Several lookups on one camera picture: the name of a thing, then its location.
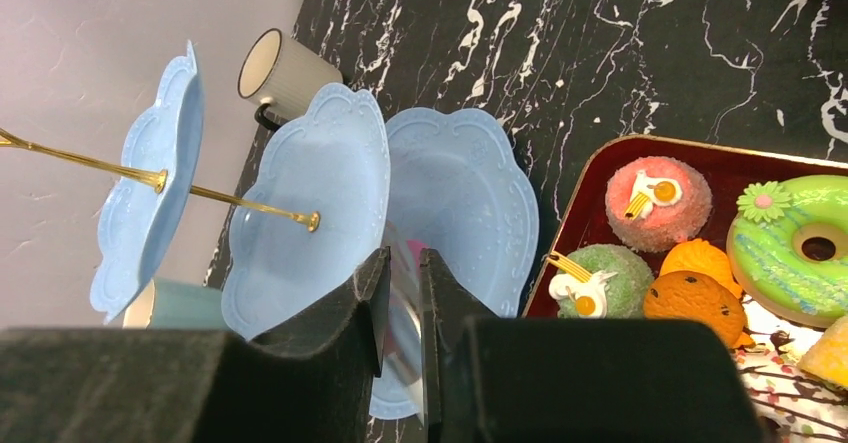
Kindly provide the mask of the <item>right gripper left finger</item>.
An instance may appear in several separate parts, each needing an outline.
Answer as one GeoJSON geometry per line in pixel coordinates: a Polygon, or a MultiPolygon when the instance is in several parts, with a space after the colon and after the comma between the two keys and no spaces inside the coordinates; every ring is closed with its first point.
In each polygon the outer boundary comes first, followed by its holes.
{"type": "Polygon", "coordinates": [[[247,341],[227,330],[10,329],[5,442],[362,442],[390,252],[247,341]]]}

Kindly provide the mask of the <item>red rectangular tray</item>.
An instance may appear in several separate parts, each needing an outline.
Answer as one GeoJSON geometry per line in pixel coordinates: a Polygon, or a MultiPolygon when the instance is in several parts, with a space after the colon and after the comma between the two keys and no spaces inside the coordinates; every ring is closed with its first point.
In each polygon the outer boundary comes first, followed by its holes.
{"type": "MultiPolygon", "coordinates": [[[[610,228],[604,203],[606,184],[612,175],[626,164],[648,156],[678,159],[705,177],[713,194],[713,208],[706,224],[690,240],[706,240],[726,254],[727,233],[737,215],[736,200],[748,185],[811,175],[847,178],[845,167],[818,160],[658,137],[620,138],[601,148],[587,163],[547,257],[553,252],[567,255],[592,244],[621,245],[648,264],[655,280],[666,255],[674,246],[655,253],[636,251],[626,246],[610,228]]],[[[557,316],[557,303],[548,294],[548,284],[555,274],[556,268],[546,259],[529,300],[528,315],[557,316]]]]}

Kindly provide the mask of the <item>blue three-tier cake stand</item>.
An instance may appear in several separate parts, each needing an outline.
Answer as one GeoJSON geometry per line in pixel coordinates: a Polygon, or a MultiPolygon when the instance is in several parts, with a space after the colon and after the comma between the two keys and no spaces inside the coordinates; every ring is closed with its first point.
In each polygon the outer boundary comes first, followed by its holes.
{"type": "Polygon", "coordinates": [[[126,133],[118,163],[3,131],[4,147],[112,173],[99,210],[101,261],[91,307],[127,316],[154,280],[190,195],[234,205],[232,267],[211,303],[251,339],[340,286],[376,248],[417,240],[438,250],[460,283],[513,317],[537,249],[535,192],[502,125],[465,108],[385,118],[375,96],[331,82],[268,141],[243,197],[194,183],[205,88],[193,45],[165,67],[153,104],[126,133]]]}

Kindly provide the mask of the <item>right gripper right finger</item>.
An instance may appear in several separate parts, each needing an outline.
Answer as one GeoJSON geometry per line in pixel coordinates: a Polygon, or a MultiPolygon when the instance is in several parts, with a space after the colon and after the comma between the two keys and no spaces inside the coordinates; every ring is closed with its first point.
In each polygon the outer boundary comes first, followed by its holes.
{"type": "Polygon", "coordinates": [[[687,320],[501,318],[420,256],[430,442],[760,442],[728,351],[687,320]]]}

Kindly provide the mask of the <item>silver metal tongs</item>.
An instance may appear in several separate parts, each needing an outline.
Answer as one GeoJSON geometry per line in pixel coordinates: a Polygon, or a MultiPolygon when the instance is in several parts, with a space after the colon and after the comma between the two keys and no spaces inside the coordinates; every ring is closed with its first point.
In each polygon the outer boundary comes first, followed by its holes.
{"type": "Polygon", "coordinates": [[[390,221],[386,223],[383,243],[391,250],[388,354],[384,362],[398,380],[419,421],[425,423],[418,253],[410,248],[407,238],[390,221]]]}

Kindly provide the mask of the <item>green sugared cake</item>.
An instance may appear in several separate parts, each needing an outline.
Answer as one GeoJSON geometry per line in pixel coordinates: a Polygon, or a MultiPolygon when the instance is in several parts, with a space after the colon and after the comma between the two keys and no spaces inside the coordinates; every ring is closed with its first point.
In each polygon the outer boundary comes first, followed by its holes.
{"type": "Polygon", "coordinates": [[[643,299],[654,281],[648,264],[630,249],[592,244],[567,255],[553,252],[556,268],[548,294],[562,319],[641,318],[643,299]]]}

